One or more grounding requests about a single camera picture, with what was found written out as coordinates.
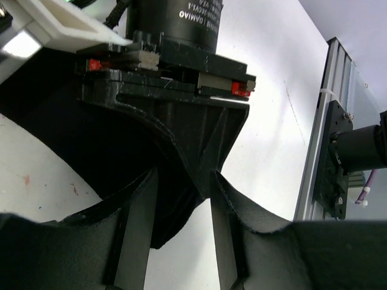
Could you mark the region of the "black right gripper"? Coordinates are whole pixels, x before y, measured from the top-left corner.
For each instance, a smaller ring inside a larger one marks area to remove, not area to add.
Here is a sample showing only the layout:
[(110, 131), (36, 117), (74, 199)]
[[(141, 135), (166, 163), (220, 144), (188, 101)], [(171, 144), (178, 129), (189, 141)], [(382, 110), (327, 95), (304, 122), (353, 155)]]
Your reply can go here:
[[(81, 100), (129, 115), (161, 159), (189, 178), (203, 199), (249, 114), (256, 76), (247, 65), (164, 33), (133, 33), (131, 43), (76, 52)], [(214, 100), (218, 97), (225, 100)]]

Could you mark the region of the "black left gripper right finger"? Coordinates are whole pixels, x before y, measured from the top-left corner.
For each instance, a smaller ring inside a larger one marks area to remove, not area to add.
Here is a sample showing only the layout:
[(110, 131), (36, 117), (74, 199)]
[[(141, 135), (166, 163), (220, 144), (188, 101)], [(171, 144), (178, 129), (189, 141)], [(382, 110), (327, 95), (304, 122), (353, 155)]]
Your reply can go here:
[(219, 171), (210, 177), (210, 204), (221, 289), (244, 289), (249, 277), (244, 234), (273, 234), (290, 224), (239, 192)]

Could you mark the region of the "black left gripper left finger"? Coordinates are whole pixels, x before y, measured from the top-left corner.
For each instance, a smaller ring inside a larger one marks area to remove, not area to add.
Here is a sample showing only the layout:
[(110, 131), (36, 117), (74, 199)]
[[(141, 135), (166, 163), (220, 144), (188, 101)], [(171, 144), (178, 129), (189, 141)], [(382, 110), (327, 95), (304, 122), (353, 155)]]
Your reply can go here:
[(151, 169), (109, 198), (44, 223), (39, 289), (143, 289), (157, 192)]

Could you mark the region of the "black sock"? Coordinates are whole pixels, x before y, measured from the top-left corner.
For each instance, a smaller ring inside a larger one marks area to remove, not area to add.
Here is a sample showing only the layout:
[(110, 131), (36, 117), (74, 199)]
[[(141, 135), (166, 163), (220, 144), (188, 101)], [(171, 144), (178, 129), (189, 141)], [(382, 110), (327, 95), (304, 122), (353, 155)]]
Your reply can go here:
[(78, 101), (75, 63), (73, 54), (40, 50), (1, 84), (1, 112), (61, 157), (102, 199), (157, 168), (151, 247), (159, 249), (203, 199), (187, 176), (161, 159), (141, 124)]

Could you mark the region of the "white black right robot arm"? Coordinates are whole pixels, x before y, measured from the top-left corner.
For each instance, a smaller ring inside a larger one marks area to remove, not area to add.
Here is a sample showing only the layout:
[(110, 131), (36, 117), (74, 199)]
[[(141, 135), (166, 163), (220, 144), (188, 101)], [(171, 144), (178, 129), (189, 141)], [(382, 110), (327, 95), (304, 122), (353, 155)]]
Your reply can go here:
[(221, 1), (123, 1), (127, 45), (79, 50), (79, 98), (154, 131), (202, 198), (249, 114), (256, 78), (216, 53)]

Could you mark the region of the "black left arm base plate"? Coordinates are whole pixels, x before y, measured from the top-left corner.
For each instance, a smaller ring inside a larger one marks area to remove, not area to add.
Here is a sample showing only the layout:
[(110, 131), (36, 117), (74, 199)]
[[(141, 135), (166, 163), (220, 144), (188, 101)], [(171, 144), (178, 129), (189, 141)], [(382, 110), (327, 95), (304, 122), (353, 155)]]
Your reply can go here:
[(351, 131), (353, 123), (344, 117), (345, 111), (338, 101), (329, 102), (319, 153), (314, 200), (332, 218), (344, 220), (348, 196), (348, 172), (344, 170), (337, 152), (337, 138)]

